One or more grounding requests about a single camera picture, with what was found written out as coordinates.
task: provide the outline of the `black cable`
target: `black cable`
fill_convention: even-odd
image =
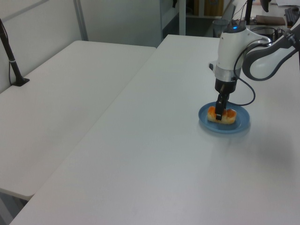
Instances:
[[[243,5],[243,9],[242,9],[242,12],[241,12],[241,14],[240,14],[240,21],[242,20],[242,16],[243,16],[243,11],[244,11],[245,5],[246,5],[246,4]]]
[[[266,44],[258,44],[258,45],[255,46],[254,48],[259,47],[259,46],[267,46],[268,44],[271,44],[271,42],[266,43]],[[253,92],[253,99],[252,99],[250,102],[245,103],[245,104],[236,104],[236,103],[232,103],[232,102],[229,102],[229,101],[228,101],[230,104],[235,105],[235,106],[246,106],[246,105],[249,105],[249,104],[251,104],[251,103],[254,102],[255,97],[256,97],[255,91],[254,91],[254,89],[251,87],[251,85],[248,84],[248,83],[247,83],[246,81],[244,81],[243,79],[241,79],[241,78],[236,74],[236,65],[238,64],[238,61],[239,61],[240,57],[244,54],[244,52],[245,52],[246,50],[248,50],[248,47],[245,48],[245,49],[239,54],[238,58],[236,59],[235,64],[234,64],[234,67],[233,67],[233,73],[234,73],[235,77],[236,77],[238,80],[242,81],[244,84],[246,84],[246,85],[252,90],[252,92]]]
[[[12,86],[11,81],[10,81],[10,62],[8,63],[8,79],[9,79],[10,86]]]
[[[3,24],[1,24],[1,26],[2,26],[2,27],[3,27],[3,29],[4,29],[5,36],[6,36],[6,38],[7,38],[7,42],[9,43],[9,39],[8,39],[8,33],[6,32],[6,29],[5,29],[4,25],[3,25]],[[8,80],[9,80],[9,84],[10,84],[10,86],[12,86],[12,84],[11,84],[11,80],[10,80],[10,62],[8,62]]]
[[[245,4],[240,8],[240,10],[239,11],[241,11],[242,10],[242,8],[245,6],[247,4],[247,1],[245,2]]]

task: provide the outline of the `table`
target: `table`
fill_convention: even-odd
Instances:
[[[155,48],[76,41],[0,94],[0,191],[30,199]]]
[[[198,122],[217,47],[167,36],[11,225],[299,224],[298,55],[249,82],[250,129],[218,135]],[[251,98],[239,82],[231,101]]]

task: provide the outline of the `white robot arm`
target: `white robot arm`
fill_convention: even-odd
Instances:
[[[279,67],[300,49],[300,20],[276,42],[253,33],[242,25],[229,25],[222,33],[216,64],[209,64],[215,73],[217,120],[222,119],[229,95],[244,74],[256,81],[270,79]]]

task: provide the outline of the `blue plate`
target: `blue plate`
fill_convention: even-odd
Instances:
[[[215,106],[216,102],[211,102],[204,105],[199,110],[199,120],[201,124],[203,124],[207,129],[212,130],[214,132],[222,133],[222,134],[233,134],[237,132],[241,132],[249,127],[250,124],[250,116],[246,109],[241,106],[235,106],[230,103],[227,103],[228,109],[233,109],[236,111],[236,119],[233,124],[220,124],[207,120],[207,111],[210,106]]]

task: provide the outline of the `white wall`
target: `white wall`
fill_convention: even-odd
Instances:
[[[173,0],[161,0],[163,28],[179,13],[179,1],[180,0],[177,1],[175,8],[173,8]]]
[[[160,0],[81,0],[89,41],[157,47]]]
[[[4,22],[4,26],[23,76],[81,40],[73,0],[49,0]],[[0,92],[8,87],[8,58],[0,43]]]

